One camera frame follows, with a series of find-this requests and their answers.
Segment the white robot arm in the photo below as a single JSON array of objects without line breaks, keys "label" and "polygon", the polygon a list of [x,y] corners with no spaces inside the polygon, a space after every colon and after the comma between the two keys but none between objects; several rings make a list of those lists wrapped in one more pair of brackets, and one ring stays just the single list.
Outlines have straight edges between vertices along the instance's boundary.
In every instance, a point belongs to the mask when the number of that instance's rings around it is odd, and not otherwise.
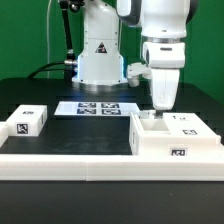
[{"label": "white robot arm", "polygon": [[82,0],[84,46],[72,79],[95,91],[148,82],[153,108],[173,108],[187,24],[199,0]]}]

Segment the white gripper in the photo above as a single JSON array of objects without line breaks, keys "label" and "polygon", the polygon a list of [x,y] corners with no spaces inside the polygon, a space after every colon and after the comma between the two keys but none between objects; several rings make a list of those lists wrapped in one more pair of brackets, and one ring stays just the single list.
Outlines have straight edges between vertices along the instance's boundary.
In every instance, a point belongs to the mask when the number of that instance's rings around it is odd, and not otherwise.
[{"label": "white gripper", "polygon": [[144,42],[142,57],[149,71],[150,90],[156,119],[163,118],[163,110],[174,106],[180,69],[185,65],[185,44]]}]

